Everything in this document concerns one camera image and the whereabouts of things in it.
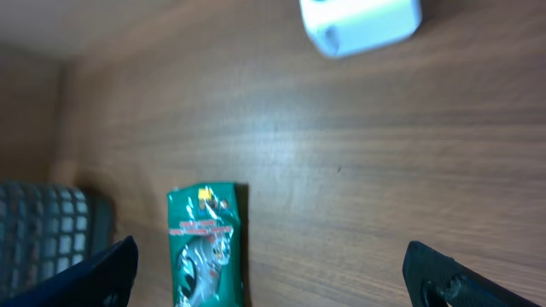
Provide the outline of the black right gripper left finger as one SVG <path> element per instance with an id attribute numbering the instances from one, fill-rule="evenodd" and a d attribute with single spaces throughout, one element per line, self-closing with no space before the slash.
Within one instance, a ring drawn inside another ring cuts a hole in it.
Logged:
<path id="1" fill-rule="evenodd" d="M 127 236 L 91 258 L 1 303 L 2 307 L 126 307 L 137 276 L 138 248 Z"/>

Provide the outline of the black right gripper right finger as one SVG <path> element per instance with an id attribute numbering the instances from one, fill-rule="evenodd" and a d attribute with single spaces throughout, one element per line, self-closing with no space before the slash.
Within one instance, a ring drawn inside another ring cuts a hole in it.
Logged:
<path id="1" fill-rule="evenodd" d="M 538 307 L 416 240 L 402 271 L 413 307 Z"/>

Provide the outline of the green 3M gloves packet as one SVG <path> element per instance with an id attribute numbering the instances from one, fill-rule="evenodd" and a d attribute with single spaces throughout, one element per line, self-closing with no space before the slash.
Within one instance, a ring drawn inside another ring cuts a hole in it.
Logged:
<path id="1" fill-rule="evenodd" d="M 173 305 L 244 305 L 235 184 L 198 183 L 166 197 Z"/>

